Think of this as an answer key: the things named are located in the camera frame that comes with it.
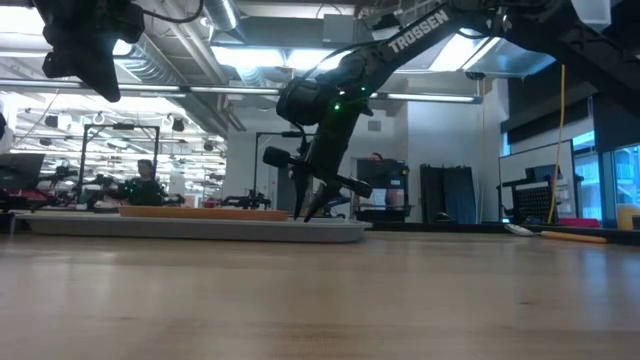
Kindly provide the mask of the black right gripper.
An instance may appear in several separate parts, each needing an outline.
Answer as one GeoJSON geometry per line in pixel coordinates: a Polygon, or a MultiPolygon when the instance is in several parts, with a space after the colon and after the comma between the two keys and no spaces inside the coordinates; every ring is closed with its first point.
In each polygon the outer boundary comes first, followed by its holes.
{"type": "Polygon", "coordinates": [[[289,168],[295,187],[293,218],[300,216],[309,222],[332,199],[340,195],[342,188],[368,198],[372,187],[360,180],[339,175],[339,167],[348,149],[349,141],[361,114],[360,106],[333,106],[319,123],[316,133],[302,155],[269,146],[264,150],[263,162],[276,168],[289,168]],[[312,178],[321,183],[316,191],[310,184],[312,178]]]}

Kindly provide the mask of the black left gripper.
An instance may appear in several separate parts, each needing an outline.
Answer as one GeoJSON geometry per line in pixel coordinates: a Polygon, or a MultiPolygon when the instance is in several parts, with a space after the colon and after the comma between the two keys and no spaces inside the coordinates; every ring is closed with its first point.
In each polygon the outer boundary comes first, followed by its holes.
{"type": "MultiPolygon", "coordinates": [[[[132,0],[32,0],[44,22],[42,35],[55,51],[111,56],[119,41],[136,43],[144,31],[144,11],[132,0]]],[[[77,77],[109,102],[121,99],[111,58],[48,53],[48,78],[77,77]]]]}

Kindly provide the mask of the orange plate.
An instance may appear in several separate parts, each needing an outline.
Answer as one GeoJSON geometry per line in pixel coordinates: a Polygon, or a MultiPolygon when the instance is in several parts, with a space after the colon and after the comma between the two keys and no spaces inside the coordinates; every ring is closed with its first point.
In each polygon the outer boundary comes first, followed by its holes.
{"type": "Polygon", "coordinates": [[[286,221],[289,217],[286,211],[280,210],[244,210],[226,208],[121,206],[118,208],[118,212],[122,217],[217,219],[237,221],[286,221]]]}

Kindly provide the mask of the spoon with orange handle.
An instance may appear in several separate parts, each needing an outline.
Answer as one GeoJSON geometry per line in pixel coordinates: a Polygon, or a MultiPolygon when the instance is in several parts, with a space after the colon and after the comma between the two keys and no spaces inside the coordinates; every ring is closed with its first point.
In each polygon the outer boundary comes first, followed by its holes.
{"type": "Polygon", "coordinates": [[[515,235],[523,236],[523,237],[542,237],[542,238],[551,239],[551,240],[593,243],[593,244],[608,243],[607,239],[603,237],[580,235],[580,234],[573,234],[573,233],[566,233],[566,232],[554,232],[554,231],[534,232],[515,224],[505,224],[504,228],[515,235]]]}

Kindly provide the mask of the grey plastic tray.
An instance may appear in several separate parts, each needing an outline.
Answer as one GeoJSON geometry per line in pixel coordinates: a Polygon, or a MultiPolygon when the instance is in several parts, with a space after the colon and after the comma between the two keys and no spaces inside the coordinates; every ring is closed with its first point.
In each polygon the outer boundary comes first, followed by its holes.
{"type": "Polygon", "coordinates": [[[26,213],[15,222],[51,236],[193,239],[291,243],[353,243],[372,225],[345,219],[284,222],[123,217],[102,214],[26,213]]]}

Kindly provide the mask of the person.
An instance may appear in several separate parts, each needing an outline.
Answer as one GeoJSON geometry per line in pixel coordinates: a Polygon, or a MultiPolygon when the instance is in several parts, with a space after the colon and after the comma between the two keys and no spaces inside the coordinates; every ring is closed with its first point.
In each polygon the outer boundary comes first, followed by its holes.
{"type": "Polygon", "coordinates": [[[148,159],[141,159],[137,162],[137,169],[137,177],[118,186],[118,197],[129,205],[161,206],[165,192],[153,177],[153,163],[148,159]]]}
{"type": "MultiPolygon", "coordinates": [[[[380,153],[377,152],[373,152],[370,156],[369,159],[371,161],[382,161],[383,157],[380,153]]],[[[377,206],[386,206],[386,207],[391,207],[395,204],[395,200],[394,200],[394,190],[388,190],[385,188],[378,188],[378,189],[374,189],[372,191],[372,196],[371,196],[371,203],[373,205],[377,205],[377,206]]]]}

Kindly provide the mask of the black monitor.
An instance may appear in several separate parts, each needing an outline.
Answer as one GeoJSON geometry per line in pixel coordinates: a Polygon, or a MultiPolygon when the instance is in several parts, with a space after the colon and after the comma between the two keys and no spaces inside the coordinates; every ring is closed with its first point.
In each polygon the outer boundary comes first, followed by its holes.
{"type": "Polygon", "coordinates": [[[34,153],[0,155],[0,189],[28,190],[39,183],[44,155],[34,153]]]}

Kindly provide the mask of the dark curtain panel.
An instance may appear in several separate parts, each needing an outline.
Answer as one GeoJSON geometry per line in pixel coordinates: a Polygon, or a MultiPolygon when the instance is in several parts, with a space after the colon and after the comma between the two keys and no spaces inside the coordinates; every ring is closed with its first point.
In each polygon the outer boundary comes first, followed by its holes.
{"type": "Polygon", "coordinates": [[[436,167],[422,164],[419,169],[422,222],[444,221],[475,224],[476,196],[472,168],[436,167]]]}

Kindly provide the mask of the long ceiling light bar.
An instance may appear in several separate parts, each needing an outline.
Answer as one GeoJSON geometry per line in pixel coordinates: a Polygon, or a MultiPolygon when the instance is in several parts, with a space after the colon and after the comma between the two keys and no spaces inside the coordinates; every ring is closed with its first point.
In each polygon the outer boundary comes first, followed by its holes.
{"type": "MultiPolygon", "coordinates": [[[[0,78],[0,88],[2,89],[33,89],[35,92],[45,92],[48,90],[59,90],[61,93],[81,93],[93,92],[83,82],[61,81],[61,80],[38,80],[38,79],[16,79],[0,78]]],[[[144,96],[171,97],[182,94],[226,94],[226,95],[255,95],[255,96],[279,96],[284,93],[283,89],[266,87],[234,87],[234,86],[197,86],[197,85],[159,85],[159,84],[130,84],[122,83],[118,85],[119,91],[124,94],[139,94],[144,96]]],[[[373,100],[380,101],[409,101],[409,102],[436,102],[436,103],[464,103],[479,104],[483,101],[482,96],[474,95],[453,95],[436,93],[393,93],[393,92],[373,92],[370,95],[373,100]]]]}

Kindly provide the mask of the whiteboard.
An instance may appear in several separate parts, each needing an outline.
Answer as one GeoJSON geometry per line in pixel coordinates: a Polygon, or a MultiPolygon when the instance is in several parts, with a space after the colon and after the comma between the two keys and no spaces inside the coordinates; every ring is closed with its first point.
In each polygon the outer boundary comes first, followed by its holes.
{"type": "Polygon", "coordinates": [[[518,152],[499,159],[501,184],[525,177],[525,169],[529,167],[555,166],[552,176],[553,201],[557,205],[558,219],[576,218],[576,189],[573,162],[573,143],[571,140],[549,144],[527,151],[518,152]]]}

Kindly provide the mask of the black perforated cart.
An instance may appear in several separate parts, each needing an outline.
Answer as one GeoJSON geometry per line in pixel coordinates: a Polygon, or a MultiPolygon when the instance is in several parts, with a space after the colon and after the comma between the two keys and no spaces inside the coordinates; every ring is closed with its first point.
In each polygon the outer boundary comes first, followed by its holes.
{"type": "Polygon", "coordinates": [[[510,223],[554,224],[557,205],[553,201],[552,176],[555,166],[541,165],[525,169],[525,177],[498,186],[500,207],[510,223]]]}

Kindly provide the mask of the yellow bin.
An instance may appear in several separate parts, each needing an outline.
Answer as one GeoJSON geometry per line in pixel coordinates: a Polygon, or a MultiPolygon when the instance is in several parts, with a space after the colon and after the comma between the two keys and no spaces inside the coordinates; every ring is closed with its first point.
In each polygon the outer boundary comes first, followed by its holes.
{"type": "Polygon", "coordinates": [[[634,229],[633,219],[636,216],[640,216],[640,205],[618,204],[616,206],[617,228],[632,231],[634,229]]]}

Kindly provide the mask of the black background rig frame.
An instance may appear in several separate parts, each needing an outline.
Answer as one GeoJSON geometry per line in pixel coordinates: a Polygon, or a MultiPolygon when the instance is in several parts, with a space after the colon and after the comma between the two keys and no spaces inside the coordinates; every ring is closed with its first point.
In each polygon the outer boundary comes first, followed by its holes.
{"type": "Polygon", "coordinates": [[[87,124],[84,126],[84,132],[82,137],[82,148],[80,152],[80,167],[78,172],[78,182],[76,184],[76,197],[80,199],[83,187],[84,187],[84,171],[85,171],[85,162],[87,156],[87,146],[94,139],[95,136],[99,135],[104,129],[112,129],[118,131],[133,131],[136,129],[140,130],[153,130],[155,132],[155,136],[152,138],[154,144],[154,152],[153,152],[153,172],[152,175],[156,176],[157,165],[158,165],[158,154],[159,154],[159,140],[160,140],[160,127],[157,125],[137,125],[134,123],[124,123],[119,122],[111,125],[105,124],[87,124]]]}
{"type": "Polygon", "coordinates": [[[283,137],[283,138],[303,138],[305,139],[307,137],[307,134],[304,133],[303,131],[293,131],[293,130],[289,130],[289,131],[282,131],[282,132],[265,132],[265,131],[258,131],[255,133],[255,139],[254,139],[254,167],[253,167],[253,188],[252,191],[257,194],[258,191],[258,186],[257,186],[257,170],[258,170],[258,153],[259,153],[259,142],[260,142],[260,138],[262,136],[279,136],[279,137],[283,137]]]}

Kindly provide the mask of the black aluminium table frame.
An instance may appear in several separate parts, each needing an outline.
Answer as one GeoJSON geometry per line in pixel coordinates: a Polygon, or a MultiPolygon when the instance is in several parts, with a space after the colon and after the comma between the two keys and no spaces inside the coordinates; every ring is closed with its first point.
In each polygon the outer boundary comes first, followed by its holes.
{"type": "MultiPolygon", "coordinates": [[[[61,214],[83,214],[83,212],[37,212],[37,213],[61,213],[61,214]]],[[[26,223],[19,221],[15,222],[14,217],[17,214],[26,213],[13,213],[7,216],[9,223],[7,229],[11,234],[22,229],[24,226],[28,226],[26,223]]],[[[470,234],[499,234],[509,233],[504,228],[503,223],[491,223],[491,224],[453,224],[453,223],[440,223],[440,224],[419,224],[419,223],[370,223],[372,227],[364,231],[386,231],[386,232],[438,232],[438,233],[470,233],[470,234]]],[[[589,235],[596,237],[606,238],[607,244],[640,246],[640,230],[637,231],[625,231],[615,229],[601,229],[601,228],[578,228],[578,227],[564,227],[553,225],[525,225],[521,226],[534,232],[541,231],[554,231],[554,232],[566,232],[580,235],[589,235]]]]}

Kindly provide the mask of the silver ventilation duct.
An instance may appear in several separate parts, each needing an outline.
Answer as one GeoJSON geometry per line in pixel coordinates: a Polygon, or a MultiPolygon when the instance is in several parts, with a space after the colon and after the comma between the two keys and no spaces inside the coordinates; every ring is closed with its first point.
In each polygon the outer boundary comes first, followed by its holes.
{"type": "Polygon", "coordinates": [[[218,31],[230,31],[238,26],[240,13],[234,0],[204,0],[204,14],[218,31]]]}

